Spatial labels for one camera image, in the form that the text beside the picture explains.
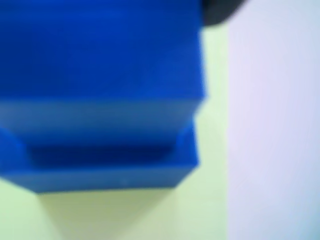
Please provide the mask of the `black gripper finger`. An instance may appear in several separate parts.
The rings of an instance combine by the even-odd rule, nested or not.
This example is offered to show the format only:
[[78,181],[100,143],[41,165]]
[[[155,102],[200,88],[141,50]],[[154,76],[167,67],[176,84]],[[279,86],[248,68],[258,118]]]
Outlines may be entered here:
[[203,24],[205,27],[227,21],[246,0],[202,0]]

